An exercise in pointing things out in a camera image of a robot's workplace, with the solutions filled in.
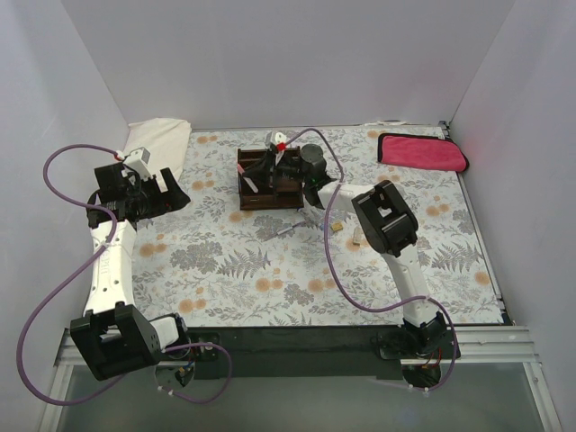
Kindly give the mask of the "pink white pen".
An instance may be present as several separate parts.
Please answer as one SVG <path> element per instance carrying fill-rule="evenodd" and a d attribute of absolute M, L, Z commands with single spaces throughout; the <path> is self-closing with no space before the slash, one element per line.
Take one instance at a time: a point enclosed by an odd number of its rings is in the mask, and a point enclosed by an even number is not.
<path fill-rule="evenodd" d="M 244 168 L 241 166 L 241 164 L 237 164 L 237 170 L 238 173 L 240 175 L 240 177 L 245 181 L 245 183 L 248 185 L 248 187 L 250 188 L 250 190 L 254 193 L 257 194 L 259 192 L 257 186 L 255 185 L 255 183 L 253 182 L 253 180 L 251 178 L 249 178 L 248 176 L 246 176 L 245 174 L 245 170 Z"/>

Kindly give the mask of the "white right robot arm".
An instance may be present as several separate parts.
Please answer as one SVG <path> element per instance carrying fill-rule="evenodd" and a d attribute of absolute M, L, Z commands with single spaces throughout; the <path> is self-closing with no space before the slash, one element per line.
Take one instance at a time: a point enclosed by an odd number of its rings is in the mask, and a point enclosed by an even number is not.
<path fill-rule="evenodd" d="M 446 319 L 429 297 L 419 263 L 418 222 L 390 181 L 375 186 L 341 184 L 329 176 L 320 146 L 240 150 L 238 192 L 243 210 L 272 210 L 309 205 L 358 218 L 370 247 L 381 255 L 396 284 L 403 332 L 393 354 L 439 355 L 446 338 Z"/>

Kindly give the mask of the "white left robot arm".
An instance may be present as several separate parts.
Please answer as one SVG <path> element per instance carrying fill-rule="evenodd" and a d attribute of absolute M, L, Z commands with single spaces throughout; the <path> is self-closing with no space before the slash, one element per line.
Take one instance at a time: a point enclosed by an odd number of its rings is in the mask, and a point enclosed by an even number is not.
<path fill-rule="evenodd" d="M 137 224 L 183 209 L 188 195 L 169 168 L 144 178 L 121 162 L 94 171 L 97 190 L 86 216 L 95 260 L 82 317 L 70 323 L 70 335 L 98 381 L 157 365 L 162 352 L 185 358 L 192 347 L 184 320 L 169 313 L 148 320 L 135 305 L 132 254 Z"/>

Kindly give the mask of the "brown wooden desk organizer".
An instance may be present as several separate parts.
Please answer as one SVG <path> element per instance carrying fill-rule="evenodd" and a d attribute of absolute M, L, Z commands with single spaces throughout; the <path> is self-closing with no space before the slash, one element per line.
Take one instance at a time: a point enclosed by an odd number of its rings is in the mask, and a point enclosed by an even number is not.
<path fill-rule="evenodd" d="M 237 164 L 241 164 L 242 166 L 242 152 L 247 150 L 268 149 L 239 149 L 237 152 Z M 288 148 L 282 158 L 295 160 L 299 154 L 299 147 Z M 259 190 L 258 193 L 253 193 L 238 174 L 239 208 L 242 211 L 298 209 L 303 206 L 302 184 L 298 181 L 282 177 L 276 170 L 278 163 L 275 163 L 274 172 L 271 175 L 270 185 L 268 187 L 258 187 L 255 184 Z"/>

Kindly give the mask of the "white folded cloth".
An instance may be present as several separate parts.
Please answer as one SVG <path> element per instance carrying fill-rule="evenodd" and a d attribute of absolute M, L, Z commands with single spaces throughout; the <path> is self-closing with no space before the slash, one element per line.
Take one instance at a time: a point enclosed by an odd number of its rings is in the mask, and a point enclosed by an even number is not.
<path fill-rule="evenodd" d="M 191 124 L 186 120 L 155 118 L 129 125 L 125 154 L 145 148 L 150 153 L 148 167 L 161 180 L 160 170 L 169 168 L 178 180 L 183 173 L 185 154 L 191 134 Z"/>

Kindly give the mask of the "grey white pen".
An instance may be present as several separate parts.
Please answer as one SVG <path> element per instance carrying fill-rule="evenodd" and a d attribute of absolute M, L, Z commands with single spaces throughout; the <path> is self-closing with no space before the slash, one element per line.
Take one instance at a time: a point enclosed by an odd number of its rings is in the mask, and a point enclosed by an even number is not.
<path fill-rule="evenodd" d="M 297 223 L 295 223 L 295 224 L 293 224 L 293 225 L 291 225 L 291 226 L 289 226 L 289 227 L 287 227 L 287 228 L 283 228 L 283 229 L 278 230 L 278 231 L 275 233 L 275 235 L 276 235 L 276 236 L 282 236 L 283 234 L 288 233 L 288 232 L 290 232 L 290 231 L 292 231 L 292 230 L 295 230 L 296 228 L 299 228 L 299 227 L 301 227 L 301 226 L 304 226 L 305 224 L 306 224 L 305 221 L 297 222 Z"/>

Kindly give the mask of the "floral table mat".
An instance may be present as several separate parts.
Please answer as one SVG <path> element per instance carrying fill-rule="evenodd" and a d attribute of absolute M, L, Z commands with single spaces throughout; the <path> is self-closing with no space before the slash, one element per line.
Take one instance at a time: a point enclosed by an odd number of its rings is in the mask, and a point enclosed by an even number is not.
<path fill-rule="evenodd" d="M 322 147 L 331 176 L 356 185 L 393 182 L 418 218 L 418 259 L 432 296 L 457 324 L 500 324 L 500 297 L 453 172 L 386 166 L 381 130 L 325 129 L 298 139 Z M 138 226 L 132 284 L 147 318 L 176 312 L 189 327 L 399 324 L 389 267 L 343 211 L 242 211 L 238 149 L 259 149 L 264 130 L 195 131 L 179 183 L 182 210 Z M 278 230 L 306 224 L 282 236 Z M 340 221 L 344 229 L 333 232 Z"/>

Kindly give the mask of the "white grey eraser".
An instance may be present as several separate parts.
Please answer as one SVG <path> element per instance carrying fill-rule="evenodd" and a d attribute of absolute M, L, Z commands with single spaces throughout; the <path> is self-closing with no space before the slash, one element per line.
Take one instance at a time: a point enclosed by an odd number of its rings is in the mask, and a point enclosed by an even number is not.
<path fill-rule="evenodd" d="M 362 244 L 362 238 L 363 238 L 363 231 L 361 228 L 356 227 L 353 233 L 353 237 L 352 237 L 352 244 L 354 246 L 360 246 Z"/>

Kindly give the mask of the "red microfiber cloth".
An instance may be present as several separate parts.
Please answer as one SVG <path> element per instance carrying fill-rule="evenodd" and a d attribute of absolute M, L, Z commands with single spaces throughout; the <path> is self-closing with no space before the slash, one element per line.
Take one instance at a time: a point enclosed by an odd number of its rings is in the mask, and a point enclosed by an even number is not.
<path fill-rule="evenodd" d="M 382 133 L 377 160 L 385 165 L 462 173 L 469 161 L 450 139 L 399 133 Z"/>

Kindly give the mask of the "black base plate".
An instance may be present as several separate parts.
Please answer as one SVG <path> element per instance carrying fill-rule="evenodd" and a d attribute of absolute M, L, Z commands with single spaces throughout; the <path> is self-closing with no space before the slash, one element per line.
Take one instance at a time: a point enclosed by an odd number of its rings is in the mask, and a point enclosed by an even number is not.
<path fill-rule="evenodd" d="M 194 378 L 373 377 L 400 380 L 401 363 L 433 365 L 453 354 L 449 331 L 431 347 L 399 326 L 189 328 L 186 342 L 213 343 L 226 349 L 198 347 L 190 355 L 163 355 L 173 370 L 194 360 Z"/>

